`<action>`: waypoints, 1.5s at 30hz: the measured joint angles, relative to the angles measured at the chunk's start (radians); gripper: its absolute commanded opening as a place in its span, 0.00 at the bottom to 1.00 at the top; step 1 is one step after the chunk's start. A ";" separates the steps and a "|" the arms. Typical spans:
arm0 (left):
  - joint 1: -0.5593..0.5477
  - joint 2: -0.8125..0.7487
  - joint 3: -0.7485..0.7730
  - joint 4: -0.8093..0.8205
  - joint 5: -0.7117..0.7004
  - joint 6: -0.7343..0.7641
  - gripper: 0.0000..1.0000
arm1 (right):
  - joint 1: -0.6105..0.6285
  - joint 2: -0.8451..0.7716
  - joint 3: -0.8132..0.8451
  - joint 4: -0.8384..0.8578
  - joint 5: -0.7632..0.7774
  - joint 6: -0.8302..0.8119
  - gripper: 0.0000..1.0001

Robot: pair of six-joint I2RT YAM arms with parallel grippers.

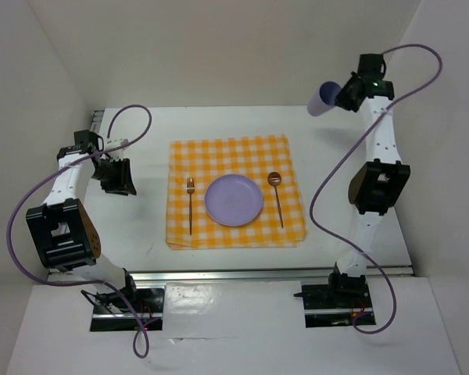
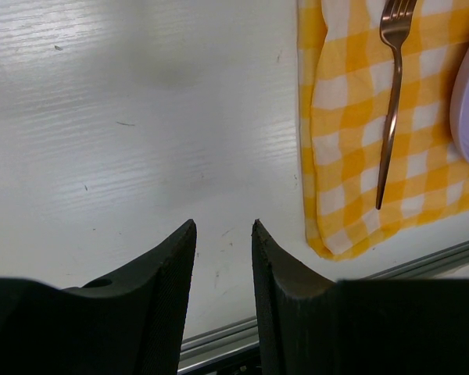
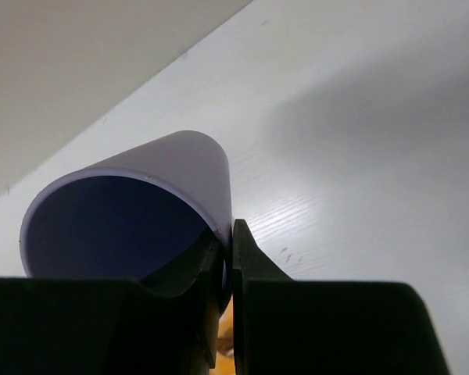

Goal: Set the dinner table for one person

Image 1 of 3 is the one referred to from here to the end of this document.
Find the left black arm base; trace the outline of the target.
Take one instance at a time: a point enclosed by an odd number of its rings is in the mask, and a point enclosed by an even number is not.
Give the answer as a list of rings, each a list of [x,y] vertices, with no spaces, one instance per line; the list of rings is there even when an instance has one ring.
[[[138,288],[131,276],[120,292],[128,299],[138,318],[148,331],[163,329],[164,287]],[[115,292],[99,294],[82,290],[81,294],[93,306],[91,332],[138,331],[138,323],[124,301]]]

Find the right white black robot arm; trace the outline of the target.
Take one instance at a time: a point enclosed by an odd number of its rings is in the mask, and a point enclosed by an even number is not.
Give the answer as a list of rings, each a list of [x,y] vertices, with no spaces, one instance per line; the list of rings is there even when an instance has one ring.
[[[349,183],[348,199],[353,205],[350,241],[366,253],[378,224],[392,208],[410,177],[397,151],[392,111],[392,82],[384,80],[386,64],[380,54],[362,54],[357,70],[335,97],[335,105],[359,112],[370,127],[378,125],[365,139],[366,161]]]

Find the purple plastic plate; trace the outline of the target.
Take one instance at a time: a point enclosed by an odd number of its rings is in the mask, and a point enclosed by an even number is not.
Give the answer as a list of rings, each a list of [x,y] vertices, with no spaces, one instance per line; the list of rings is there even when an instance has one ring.
[[[204,205],[214,222],[226,227],[241,227],[260,214],[263,193],[250,178],[227,174],[218,177],[206,189]]]

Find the yellow white checkered cloth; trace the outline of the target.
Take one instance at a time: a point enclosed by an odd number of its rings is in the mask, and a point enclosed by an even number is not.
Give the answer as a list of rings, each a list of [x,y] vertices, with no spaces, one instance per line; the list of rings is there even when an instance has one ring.
[[[267,182],[278,172],[284,228],[281,228],[274,188]],[[218,177],[239,174],[253,180],[263,193],[258,217],[241,227],[214,222],[206,212],[204,195]],[[189,235],[187,180],[193,177],[192,235]],[[166,243],[169,248],[277,248],[295,247],[307,233],[303,200],[288,139],[283,134],[174,141],[170,145],[166,204]]]

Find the copper spoon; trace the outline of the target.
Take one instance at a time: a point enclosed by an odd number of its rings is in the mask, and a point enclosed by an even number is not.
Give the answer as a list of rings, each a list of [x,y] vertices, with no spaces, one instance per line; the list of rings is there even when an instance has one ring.
[[[276,198],[276,202],[277,202],[277,210],[278,210],[278,215],[279,215],[279,220],[280,220],[280,225],[281,225],[281,228],[284,228],[285,225],[284,225],[284,220],[283,220],[283,215],[282,215],[282,211],[281,211],[281,202],[280,202],[280,198],[279,198],[279,194],[278,194],[278,186],[281,184],[282,182],[282,178],[281,178],[281,175],[274,171],[274,172],[270,172],[267,176],[267,182],[268,184],[274,188],[274,193],[275,193],[275,198]]]

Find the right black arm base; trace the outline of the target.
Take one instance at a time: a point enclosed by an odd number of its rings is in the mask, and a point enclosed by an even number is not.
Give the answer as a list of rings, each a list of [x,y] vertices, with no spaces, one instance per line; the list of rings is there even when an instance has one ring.
[[[302,299],[306,328],[376,324],[365,276],[332,272],[326,284],[303,284],[293,296]]]

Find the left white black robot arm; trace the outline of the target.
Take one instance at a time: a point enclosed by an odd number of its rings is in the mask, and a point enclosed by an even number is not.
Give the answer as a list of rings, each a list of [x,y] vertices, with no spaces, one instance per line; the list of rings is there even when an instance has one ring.
[[[44,268],[97,280],[96,301],[130,312],[139,303],[139,292],[130,274],[103,254],[101,239],[83,205],[90,180],[111,195],[136,195],[131,164],[122,151],[106,152],[113,141],[80,130],[74,143],[57,155],[61,174],[48,197],[27,210],[26,221]]]

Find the copper fork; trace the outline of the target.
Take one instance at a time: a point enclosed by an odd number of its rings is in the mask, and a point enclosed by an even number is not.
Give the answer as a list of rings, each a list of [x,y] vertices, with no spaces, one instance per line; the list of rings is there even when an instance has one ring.
[[[193,222],[193,204],[192,196],[195,193],[195,181],[193,177],[189,177],[187,180],[187,193],[188,193],[188,224],[189,224],[189,235],[192,235],[192,222]]]

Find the purple plastic cup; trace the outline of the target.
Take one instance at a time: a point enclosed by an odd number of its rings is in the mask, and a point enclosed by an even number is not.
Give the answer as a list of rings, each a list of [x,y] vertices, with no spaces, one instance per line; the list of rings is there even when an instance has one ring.
[[[324,82],[309,100],[307,112],[313,117],[318,117],[333,109],[335,97],[341,89],[341,86],[334,81]]]

